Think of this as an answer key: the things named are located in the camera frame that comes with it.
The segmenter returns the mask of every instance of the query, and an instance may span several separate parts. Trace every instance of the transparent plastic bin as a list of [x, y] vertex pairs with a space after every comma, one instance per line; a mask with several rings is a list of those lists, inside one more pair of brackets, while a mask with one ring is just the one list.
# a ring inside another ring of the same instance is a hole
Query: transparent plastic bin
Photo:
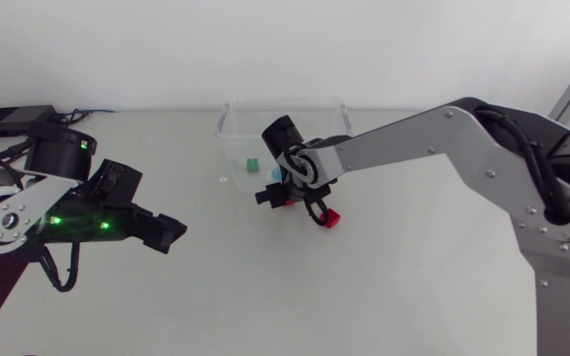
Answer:
[[215, 127], [215, 142], [224, 149], [237, 189], [265, 190], [278, 181], [276, 161], [261, 134], [276, 119], [289, 115], [304, 140], [353, 135], [346, 107], [339, 99], [230, 100]]

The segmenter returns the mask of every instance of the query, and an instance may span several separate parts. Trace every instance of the white tabletop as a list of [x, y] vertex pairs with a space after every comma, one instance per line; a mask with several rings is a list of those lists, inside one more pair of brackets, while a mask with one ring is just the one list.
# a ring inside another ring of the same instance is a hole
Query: white tabletop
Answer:
[[[350, 111], [358, 134], [405, 112]], [[168, 255], [130, 238], [81, 246], [57, 292], [31, 264], [0, 311], [0, 355], [532, 355], [533, 272], [508, 215], [444, 156], [352, 172], [271, 210], [236, 190], [215, 111], [94, 114], [73, 129], [143, 173], [134, 202], [188, 232]], [[0, 148], [18, 141], [0, 138]], [[51, 247], [64, 273], [68, 246]]]

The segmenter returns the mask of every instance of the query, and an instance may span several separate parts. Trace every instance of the black box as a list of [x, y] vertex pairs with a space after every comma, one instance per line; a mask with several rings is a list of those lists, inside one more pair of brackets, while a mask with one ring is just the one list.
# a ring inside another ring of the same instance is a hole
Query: black box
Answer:
[[56, 114], [52, 105], [0, 108], [0, 137], [25, 134], [31, 121], [49, 121]]

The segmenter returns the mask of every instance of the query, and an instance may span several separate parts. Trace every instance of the red block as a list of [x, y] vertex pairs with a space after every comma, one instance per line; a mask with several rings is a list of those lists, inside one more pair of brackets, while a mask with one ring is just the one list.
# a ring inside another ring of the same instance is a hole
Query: red block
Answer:
[[[321, 220], [325, 219], [325, 213], [321, 214]], [[329, 222], [327, 222], [326, 227], [332, 228], [337, 225], [340, 221], [340, 214], [336, 213], [333, 209], [329, 209]]]

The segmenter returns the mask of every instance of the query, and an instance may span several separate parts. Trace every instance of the black cable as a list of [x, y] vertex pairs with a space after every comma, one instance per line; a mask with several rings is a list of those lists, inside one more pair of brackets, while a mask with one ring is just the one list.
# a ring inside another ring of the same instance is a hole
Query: black cable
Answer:
[[483, 118], [496, 122], [501, 128], [507, 130], [519, 146], [524, 158], [531, 180], [542, 199], [542, 202], [554, 216], [562, 222], [570, 221], [570, 205], [562, 185], [557, 180], [553, 168], [546, 157], [539, 151], [539, 144], [532, 142], [518, 126], [515, 120], [494, 110], [482, 109], [475, 113]]
[[285, 146], [283, 147], [283, 156], [285, 157], [285, 161], [299, 174], [307, 175], [307, 170], [304, 167], [300, 167], [298, 164], [296, 164], [296, 162], [294, 162], [294, 159], [292, 159], [292, 153], [296, 153], [296, 151], [304, 148], [305, 146], [301, 143], [291, 144], [290, 139], [291, 138], [289, 135], [285, 136]]
[[34, 142], [35, 141], [32, 138], [28, 138], [19, 144], [8, 147], [7, 149], [0, 152], [0, 161], [4, 158], [18, 158], [19, 156], [22, 156], [24, 154], [23, 152], [26, 149], [30, 148]]
[[17, 185], [17, 187], [22, 190], [24, 189], [24, 185], [21, 181], [21, 175], [19, 174], [19, 172], [17, 172], [10, 166], [10, 163], [14, 162], [15, 160], [19, 159], [19, 157], [23, 156], [25, 154], [24, 151], [28, 149], [33, 143], [34, 140], [28, 138], [25, 141], [10, 146], [7, 149], [0, 152], [0, 167], [5, 169], [6, 172], [10, 174], [13, 181], [15, 182], [15, 185]]
[[64, 285], [60, 283], [60, 278], [58, 277], [58, 268], [54, 263], [54, 259], [51, 257], [49, 250], [47, 247], [44, 247], [44, 250], [41, 254], [41, 266], [44, 268], [46, 272], [47, 278], [51, 282], [51, 284], [56, 288], [59, 292], [69, 292], [74, 288], [76, 285], [76, 279], [78, 278], [78, 257], [80, 254], [80, 242], [72, 242], [71, 243], [71, 255], [69, 258], [69, 276], [67, 277], [67, 281]]
[[71, 113], [54, 114], [51, 116], [51, 118], [49, 118], [49, 120], [53, 123], [57, 123], [67, 128], [85, 119], [92, 113], [115, 113], [115, 111], [105, 110], [105, 109], [87, 109], [87, 110], [74, 109], [74, 111], [72, 111]]
[[329, 209], [327, 208], [327, 205], [325, 205], [325, 202], [323, 202], [322, 199], [317, 200], [315, 203], [318, 205], [318, 207], [321, 209], [321, 212], [323, 212], [323, 215], [325, 216], [324, 219], [321, 219], [320, 217], [318, 217], [316, 215], [316, 213], [314, 213], [314, 209], [312, 208], [312, 204], [307, 198], [303, 199], [303, 202], [305, 202], [305, 208], [307, 208], [307, 212], [309, 213], [309, 216], [312, 217], [312, 219], [314, 220], [315, 223], [317, 223], [320, 226], [325, 226], [327, 223], [329, 223]]
[[10, 176], [12, 177], [13, 181], [15, 182], [15, 185], [17, 185], [17, 187], [21, 190], [24, 189], [24, 184], [21, 182], [21, 175], [19, 174], [19, 172], [17, 172], [16, 170], [14, 170], [10, 164], [4, 162], [4, 161], [0, 161], [0, 167], [2, 167], [3, 169], [6, 170], [6, 172], [8, 172], [8, 174], [10, 174]]

